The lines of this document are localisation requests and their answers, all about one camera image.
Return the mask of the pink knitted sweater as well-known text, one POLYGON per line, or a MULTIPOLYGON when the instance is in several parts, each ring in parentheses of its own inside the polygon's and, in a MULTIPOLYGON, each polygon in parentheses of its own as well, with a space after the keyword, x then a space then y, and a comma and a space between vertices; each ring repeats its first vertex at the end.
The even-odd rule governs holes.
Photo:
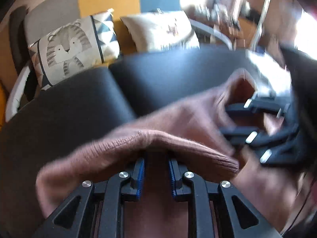
POLYGON ((100 182, 124 169, 137 152, 148 157, 141 200, 126 206, 126 237, 186 237, 187 207, 169 190, 166 158, 176 153, 189 169, 212 181, 231 180, 275 229, 281 231, 302 200, 300 176, 285 169, 265 168, 247 147, 236 152, 220 127, 255 126, 274 134, 283 118, 270 114, 230 118, 228 104, 241 103, 255 91, 242 69, 226 83, 168 105, 100 140, 79 147, 45 165, 36 178, 40 208, 49 216, 81 182, 100 182))

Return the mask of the cream knitted sweater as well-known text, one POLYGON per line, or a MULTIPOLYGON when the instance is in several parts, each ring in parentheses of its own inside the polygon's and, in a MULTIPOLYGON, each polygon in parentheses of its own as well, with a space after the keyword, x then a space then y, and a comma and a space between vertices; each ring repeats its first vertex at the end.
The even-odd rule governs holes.
POLYGON ((271 85, 277 96, 289 96, 291 93, 291 75, 283 69, 269 54, 246 50, 246 56, 271 85))

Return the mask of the wooden side table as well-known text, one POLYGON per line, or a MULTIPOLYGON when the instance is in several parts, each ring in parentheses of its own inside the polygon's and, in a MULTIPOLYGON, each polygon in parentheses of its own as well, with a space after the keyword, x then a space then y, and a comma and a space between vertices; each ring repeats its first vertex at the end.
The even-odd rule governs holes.
POLYGON ((232 43, 245 47, 245 38, 239 22, 232 18, 227 7, 219 0, 206 0, 202 4, 193 5, 188 17, 221 32, 232 43))

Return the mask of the grey yellow blue sofa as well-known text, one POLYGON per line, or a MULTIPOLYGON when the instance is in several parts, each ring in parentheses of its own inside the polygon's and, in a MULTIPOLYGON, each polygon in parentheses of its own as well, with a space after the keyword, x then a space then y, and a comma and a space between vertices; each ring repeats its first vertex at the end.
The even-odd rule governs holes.
POLYGON ((10 16, 9 40, 14 63, 24 66, 5 119, 17 114, 30 74, 38 89, 48 90, 124 54, 199 48, 197 30, 232 49, 223 33, 154 0, 45 0, 31 11, 19 7, 10 16))

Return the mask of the deer print cushion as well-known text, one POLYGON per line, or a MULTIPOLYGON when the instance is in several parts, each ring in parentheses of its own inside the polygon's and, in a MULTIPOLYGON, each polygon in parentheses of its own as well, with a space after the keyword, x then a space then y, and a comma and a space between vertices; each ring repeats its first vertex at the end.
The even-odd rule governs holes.
POLYGON ((124 16, 139 53, 199 48, 199 40, 183 11, 147 12, 124 16))

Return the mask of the tiger print cushion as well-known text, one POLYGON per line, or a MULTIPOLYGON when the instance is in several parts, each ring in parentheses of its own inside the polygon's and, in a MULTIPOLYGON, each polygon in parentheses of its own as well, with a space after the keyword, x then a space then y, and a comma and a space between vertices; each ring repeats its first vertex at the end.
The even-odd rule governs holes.
POLYGON ((113 12, 113 9, 108 9, 77 19, 29 45, 31 61, 42 90, 119 57, 113 12))

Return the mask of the black rolled mat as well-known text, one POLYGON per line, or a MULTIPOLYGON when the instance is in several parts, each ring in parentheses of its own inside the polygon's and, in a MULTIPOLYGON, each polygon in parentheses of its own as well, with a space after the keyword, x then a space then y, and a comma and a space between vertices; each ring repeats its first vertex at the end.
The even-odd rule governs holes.
POLYGON ((28 8, 23 5, 12 11, 9 18, 10 49, 18 75, 30 58, 24 30, 24 19, 27 13, 28 8))

